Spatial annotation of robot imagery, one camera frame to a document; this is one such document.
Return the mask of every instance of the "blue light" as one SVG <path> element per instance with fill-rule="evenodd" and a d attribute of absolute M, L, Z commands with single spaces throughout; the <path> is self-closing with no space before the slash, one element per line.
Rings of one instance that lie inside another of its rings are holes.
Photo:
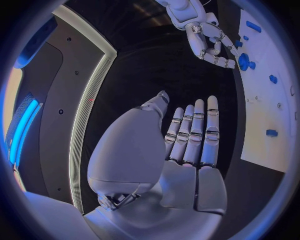
<path fill-rule="evenodd" d="M 27 124 L 26 124 L 26 127 L 23 131 L 23 134 L 22 134 L 22 137 L 20 139 L 20 142 L 19 142 L 19 145 L 18 145 L 18 148 L 17 148 L 17 153 L 16 153 L 16 159 L 15 159 L 15 165 L 18 167 L 19 164 L 20 164 L 20 157 L 21 157 L 21 152 L 22 152 L 22 148 L 23 148 L 23 143 L 25 141 L 25 137 L 28 133 L 28 130 L 29 130 L 29 127 L 30 125 L 32 124 L 33 120 L 35 119 L 38 111 L 41 109 L 41 105 L 38 105 L 36 107 L 36 109 L 34 110 L 34 112 L 32 113 L 31 117 L 29 118 Z"/>
<path fill-rule="evenodd" d="M 35 99 L 32 100 L 32 102 L 29 104 L 26 111 L 24 112 L 24 114 L 15 130 L 15 133 L 14 133 L 14 136 L 12 139 L 12 143 L 11 143 L 10 152 L 9 152 L 9 161 L 12 164 L 15 164 L 15 162 L 16 162 L 17 149 L 18 149 L 20 138 L 22 136 L 24 128 L 25 128 L 30 116 L 32 115 L 33 111 L 38 106 L 38 104 L 39 104 L 38 101 L 36 101 Z"/>

